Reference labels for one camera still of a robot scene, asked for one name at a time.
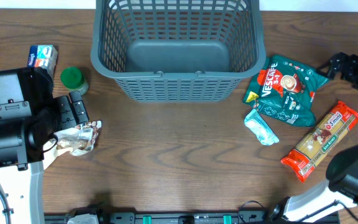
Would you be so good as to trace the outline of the green Nescafe coffee bag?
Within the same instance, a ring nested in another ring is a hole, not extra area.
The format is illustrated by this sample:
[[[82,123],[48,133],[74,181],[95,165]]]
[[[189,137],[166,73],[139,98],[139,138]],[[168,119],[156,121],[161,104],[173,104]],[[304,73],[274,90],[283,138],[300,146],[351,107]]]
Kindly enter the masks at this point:
[[[252,77],[243,103],[290,125],[311,127],[316,123],[311,110],[316,92],[328,82],[315,68],[274,55]]]

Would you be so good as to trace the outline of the green lid jar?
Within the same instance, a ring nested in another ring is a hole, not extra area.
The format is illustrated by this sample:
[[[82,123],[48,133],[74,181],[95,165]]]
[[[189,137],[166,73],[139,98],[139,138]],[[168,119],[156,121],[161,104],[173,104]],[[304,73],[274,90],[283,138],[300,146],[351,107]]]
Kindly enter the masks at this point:
[[[70,91],[79,91],[84,95],[89,90],[89,83],[82,71],[77,67],[68,67],[62,71],[60,79]]]

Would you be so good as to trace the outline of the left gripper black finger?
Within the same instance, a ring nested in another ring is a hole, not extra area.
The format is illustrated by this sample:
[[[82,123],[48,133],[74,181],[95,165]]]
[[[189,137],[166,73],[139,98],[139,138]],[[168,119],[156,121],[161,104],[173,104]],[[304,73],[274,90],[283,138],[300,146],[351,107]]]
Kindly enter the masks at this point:
[[[83,103],[82,95],[79,91],[71,91],[69,93],[72,105],[72,112],[74,118],[78,124],[82,124],[89,121],[88,112]]]
[[[67,96],[60,96],[56,99],[60,111],[60,129],[68,129],[76,126],[76,120],[71,110],[71,103]]]

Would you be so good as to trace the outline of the red spaghetti pasta pack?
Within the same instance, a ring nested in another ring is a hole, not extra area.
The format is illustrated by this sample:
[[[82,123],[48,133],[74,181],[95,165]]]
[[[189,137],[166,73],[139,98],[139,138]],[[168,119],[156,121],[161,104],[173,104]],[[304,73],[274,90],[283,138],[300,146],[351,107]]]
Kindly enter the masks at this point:
[[[304,182],[329,152],[358,123],[358,112],[339,101],[285,156],[281,163]]]

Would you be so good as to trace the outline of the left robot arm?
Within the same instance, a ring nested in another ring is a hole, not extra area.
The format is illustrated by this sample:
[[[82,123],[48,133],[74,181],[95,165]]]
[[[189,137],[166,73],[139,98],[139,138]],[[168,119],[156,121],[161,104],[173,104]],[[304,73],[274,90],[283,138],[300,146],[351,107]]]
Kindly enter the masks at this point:
[[[88,120],[80,92],[53,97],[46,69],[0,71],[0,223],[44,223],[44,145]]]

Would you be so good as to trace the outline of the light blue wipes packet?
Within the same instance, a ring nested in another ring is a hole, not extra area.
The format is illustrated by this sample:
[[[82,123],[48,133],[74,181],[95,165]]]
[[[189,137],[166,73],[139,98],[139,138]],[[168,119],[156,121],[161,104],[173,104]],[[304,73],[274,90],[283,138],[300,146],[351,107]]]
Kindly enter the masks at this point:
[[[244,118],[244,125],[255,134],[256,138],[264,146],[271,146],[279,142],[277,135],[255,109],[252,109]]]

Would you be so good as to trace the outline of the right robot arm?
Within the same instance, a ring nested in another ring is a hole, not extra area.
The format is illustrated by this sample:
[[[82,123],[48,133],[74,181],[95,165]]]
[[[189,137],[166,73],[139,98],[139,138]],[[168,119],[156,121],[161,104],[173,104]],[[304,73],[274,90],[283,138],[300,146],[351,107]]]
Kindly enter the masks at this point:
[[[358,56],[338,53],[318,67],[318,73],[334,79],[337,73],[358,90]],[[328,215],[358,206],[358,145],[336,154],[324,181],[301,195],[287,197],[275,206],[267,220],[283,223],[323,223]]]

